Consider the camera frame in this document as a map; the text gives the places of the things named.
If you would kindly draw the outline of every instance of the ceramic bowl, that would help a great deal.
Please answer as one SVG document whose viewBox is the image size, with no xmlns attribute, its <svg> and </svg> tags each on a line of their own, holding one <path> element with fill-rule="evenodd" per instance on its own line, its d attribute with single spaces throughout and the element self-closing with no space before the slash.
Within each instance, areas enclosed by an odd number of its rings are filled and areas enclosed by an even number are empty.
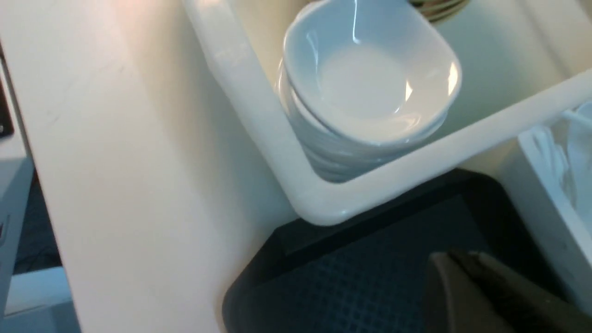
<svg viewBox="0 0 592 333">
<path fill-rule="evenodd" d="M 285 114 L 313 168 L 331 179 L 354 178 L 404 154 L 400 148 L 377 149 L 341 138 L 327 130 L 295 98 L 282 72 L 276 86 Z"/>
<path fill-rule="evenodd" d="M 407 1 L 323 0 L 284 39 L 297 99 L 339 137 L 407 146 L 441 123 L 461 85 L 444 39 Z"/>
</svg>

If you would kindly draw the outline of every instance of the storage bin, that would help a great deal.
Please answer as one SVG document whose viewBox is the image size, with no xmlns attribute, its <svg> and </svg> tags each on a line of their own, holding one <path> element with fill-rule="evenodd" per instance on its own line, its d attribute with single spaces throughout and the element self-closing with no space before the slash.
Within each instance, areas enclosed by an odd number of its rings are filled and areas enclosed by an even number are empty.
<svg viewBox="0 0 592 333">
<path fill-rule="evenodd" d="M 334 225 L 385 203 L 592 97 L 586 72 L 521 101 L 592 65 L 592 25 L 577 1 L 471 1 L 437 27 L 464 73 L 440 130 L 405 156 L 328 182 L 308 163 L 273 88 L 285 29 L 307 2 L 185 5 L 214 77 L 296 212 L 313 224 Z"/>
<path fill-rule="evenodd" d="M 551 126 L 565 147 L 565 120 Z M 533 130 L 519 135 L 499 169 L 502 183 L 570 301 L 592 315 L 592 235 L 545 162 Z"/>
</svg>

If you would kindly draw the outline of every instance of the stacked plates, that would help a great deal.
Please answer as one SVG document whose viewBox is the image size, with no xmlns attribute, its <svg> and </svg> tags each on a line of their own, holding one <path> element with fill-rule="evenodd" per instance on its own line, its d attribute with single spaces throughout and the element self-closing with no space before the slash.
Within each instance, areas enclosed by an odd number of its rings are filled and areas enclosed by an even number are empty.
<svg viewBox="0 0 592 333">
<path fill-rule="evenodd" d="M 401 148 L 384 149 L 354 142 L 322 125 L 302 104 L 283 68 L 277 92 L 310 164 L 325 180 L 350 180 L 407 152 Z"/>
<path fill-rule="evenodd" d="M 401 0 L 323 0 L 284 39 L 277 92 L 315 171 L 343 182 L 407 153 L 446 119 L 452 49 Z"/>
</svg>

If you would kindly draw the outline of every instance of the grid pattern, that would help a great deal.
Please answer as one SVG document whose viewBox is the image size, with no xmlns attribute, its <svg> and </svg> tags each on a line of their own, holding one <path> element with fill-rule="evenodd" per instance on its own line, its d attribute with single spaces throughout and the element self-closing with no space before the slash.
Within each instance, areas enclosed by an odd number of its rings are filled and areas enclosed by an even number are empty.
<svg viewBox="0 0 592 333">
<path fill-rule="evenodd" d="M 257 286 L 240 333 L 423 332 L 427 259 L 450 247 L 489 252 L 460 197 Z"/>
</svg>

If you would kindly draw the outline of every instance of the black tray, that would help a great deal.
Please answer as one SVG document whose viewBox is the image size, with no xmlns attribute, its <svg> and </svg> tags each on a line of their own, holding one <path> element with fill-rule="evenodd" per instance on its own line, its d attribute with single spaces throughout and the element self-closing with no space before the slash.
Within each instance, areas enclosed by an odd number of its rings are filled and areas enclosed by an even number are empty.
<svg viewBox="0 0 592 333">
<path fill-rule="evenodd" d="M 454 170 L 334 227 L 276 229 L 226 293 L 224 323 L 229 333 L 423 332 L 427 258 L 453 247 L 564 298 L 502 187 Z"/>
</svg>

